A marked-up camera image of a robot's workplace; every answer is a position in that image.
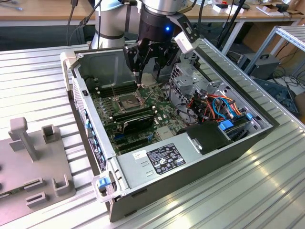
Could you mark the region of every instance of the power supply unit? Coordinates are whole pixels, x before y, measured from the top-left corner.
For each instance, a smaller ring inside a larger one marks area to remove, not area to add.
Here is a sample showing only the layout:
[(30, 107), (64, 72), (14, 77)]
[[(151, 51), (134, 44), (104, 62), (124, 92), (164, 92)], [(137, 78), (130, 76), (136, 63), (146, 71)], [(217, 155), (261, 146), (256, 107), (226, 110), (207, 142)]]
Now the power supply unit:
[[(239, 59), (238, 67), (244, 71), (250, 61), (254, 58), (254, 56), (255, 53), (248, 53), (242, 55)], [(255, 65), (249, 72), (249, 75), (261, 80), (266, 80), (274, 72), (274, 70), (280, 63), (281, 62), (273, 55), (271, 55), (270, 53), (265, 53), (257, 60)]]

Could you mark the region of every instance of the blue cable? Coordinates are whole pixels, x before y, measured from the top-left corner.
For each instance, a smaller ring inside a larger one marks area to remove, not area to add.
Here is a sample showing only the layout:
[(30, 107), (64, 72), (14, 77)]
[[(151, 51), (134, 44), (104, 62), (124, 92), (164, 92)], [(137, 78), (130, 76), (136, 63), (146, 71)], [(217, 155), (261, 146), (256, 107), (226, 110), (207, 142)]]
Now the blue cable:
[(212, 105), (213, 105), (213, 110), (215, 111), (216, 114), (218, 114), (219, 116), (221, 116), (222, 118), (224, 118), (225, 120), (227, 120), (223, 114), (217, 112), (217, 109), (216, 109), (216, 107), (215, 107), (215, 101), (216, 101), (216, 99), (214, 99), (214, 100), (213, 100), (213, 103), (212, 103)]
[(228, 104), (228, 102), (224, 98), (215, 98), (213, 100), (213, 109), (214, 109), (216, 114), (218, 114), (219, 116), (223, 117), (226, 120), (225, 116), (220, 114), (220, 113), (218, 113), (217, 110), (216, 110), (215, 102), (216, 102), (217, 99), (222, 100), (225, 103), (225, 105), (228, 107), (228, 109), (231, 112), (231, 114), (233, 115), (233, 117), (238, 117), (237, 113), (232, 110), (232, 108), (230, 107), (230, 105)]

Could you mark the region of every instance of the motherboard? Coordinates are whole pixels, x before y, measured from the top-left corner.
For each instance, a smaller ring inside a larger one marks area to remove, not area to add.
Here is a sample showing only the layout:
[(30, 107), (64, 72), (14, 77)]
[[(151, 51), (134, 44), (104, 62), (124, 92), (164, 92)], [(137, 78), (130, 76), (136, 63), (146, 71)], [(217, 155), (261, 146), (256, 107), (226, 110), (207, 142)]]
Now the motherboard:
[(122, 93), (92, 93), (93, 103), (114, 151), (121, 155), (173, 137), (187, 126), (160, 84)]

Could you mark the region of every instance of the white sticker label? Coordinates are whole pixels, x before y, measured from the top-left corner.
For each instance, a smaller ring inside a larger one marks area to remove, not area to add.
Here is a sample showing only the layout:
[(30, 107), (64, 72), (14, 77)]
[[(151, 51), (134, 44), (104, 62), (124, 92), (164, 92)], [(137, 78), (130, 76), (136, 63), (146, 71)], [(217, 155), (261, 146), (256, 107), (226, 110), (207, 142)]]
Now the white sticker label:
[(183, 161), (183, 158), (176, 160), (176, 163)]
[(139, 152), (133, 153), (132, 155), (133, 155), (134, 159), (138, 160), (138, 159), (146, 156), (146, 150), (141, 150)]

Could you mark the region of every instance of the gray 3d-printed holder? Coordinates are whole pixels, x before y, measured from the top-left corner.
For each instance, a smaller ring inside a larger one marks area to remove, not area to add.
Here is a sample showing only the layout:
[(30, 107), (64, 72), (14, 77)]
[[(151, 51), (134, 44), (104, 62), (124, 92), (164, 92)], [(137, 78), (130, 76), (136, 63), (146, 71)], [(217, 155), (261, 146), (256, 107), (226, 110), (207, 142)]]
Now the gray 3d-printed holder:
[(12, 119), (11, 139), (0, 141), (0, 225), (76, 193), (59, 128), (27, 129)]

